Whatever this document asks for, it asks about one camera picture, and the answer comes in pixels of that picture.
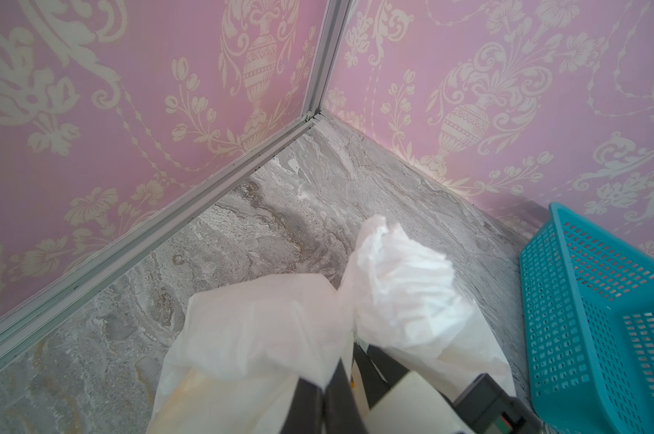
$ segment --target gray marble floor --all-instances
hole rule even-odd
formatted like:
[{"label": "gray marble floor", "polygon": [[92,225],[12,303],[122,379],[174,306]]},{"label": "gray marble floor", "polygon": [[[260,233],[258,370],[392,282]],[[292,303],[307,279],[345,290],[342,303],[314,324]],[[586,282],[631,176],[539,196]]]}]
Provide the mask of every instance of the gray marble floor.
[{"label": "gray marble floor", "polygon": [[521,239],[378,145],[322,121],[0,372],[0,433],[143,433],[189,297],[270,273],[338,285],[361,222],[450,256],[528,394]]}]

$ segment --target metal frame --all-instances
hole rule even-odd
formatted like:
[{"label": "metal frame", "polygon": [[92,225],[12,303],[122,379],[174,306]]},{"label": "metal frame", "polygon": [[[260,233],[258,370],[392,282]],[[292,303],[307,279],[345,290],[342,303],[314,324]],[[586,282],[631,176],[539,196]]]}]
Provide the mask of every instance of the metal frame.
[{"label": "metal frame", "polygon": [[88,300],[237,186],[321,118],[319,112],[350,0],[330,0],[303,115],[253,151],[192,188],[144,224],[0,318],[0,369],[64,322]]}]

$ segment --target basket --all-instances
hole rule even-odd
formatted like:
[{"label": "basket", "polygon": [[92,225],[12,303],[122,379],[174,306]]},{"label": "basket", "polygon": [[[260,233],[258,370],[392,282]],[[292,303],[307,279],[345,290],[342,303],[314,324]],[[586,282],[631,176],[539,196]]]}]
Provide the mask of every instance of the basket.
[{"label": "basket", "polygon": [[654,260],[549,211],[520,254],[535,411],[564,433],[654,434]]}]

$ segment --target floral wallpaper pattern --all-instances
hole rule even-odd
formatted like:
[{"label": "floral wallpaper pattern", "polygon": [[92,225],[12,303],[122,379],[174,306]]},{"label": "floral wallpaper pattern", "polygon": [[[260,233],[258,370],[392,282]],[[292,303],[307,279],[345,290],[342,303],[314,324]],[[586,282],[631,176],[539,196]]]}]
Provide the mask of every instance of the floral wallpaper pattern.
[{"label": "floral wallpaper pattern", "polygon": [[654,258],[654,0],[354,0],[324,108],[531,237]]},{"label": "floral wallpaper pattern", "polygon": [[326,4],[0,2],[0,316],[300,117]]}]

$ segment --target plastic bag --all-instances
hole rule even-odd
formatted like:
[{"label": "plastic bag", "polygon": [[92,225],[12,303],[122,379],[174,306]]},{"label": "plastic bag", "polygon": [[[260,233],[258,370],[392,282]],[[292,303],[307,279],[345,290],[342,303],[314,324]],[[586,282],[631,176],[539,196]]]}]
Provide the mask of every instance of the plastic bag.
[{"label": "plastic bag", "polygon": [[484,372],[515,396],[510,364],[460,286],[444,255],[375,216],[358,234],[339,292],[355,306],[358,338],[382,347],[449,399]]},{"label": "plastic bag", "polygon": [[340,357],[350,375],[354,330],[451,399],[482,372],[514,395],[488,323],[453,278],[444,255],[374,216],[339,291],[320,274],[281,274],[193,295],[147,432],[278,433],[299,377],[325,388]]}]

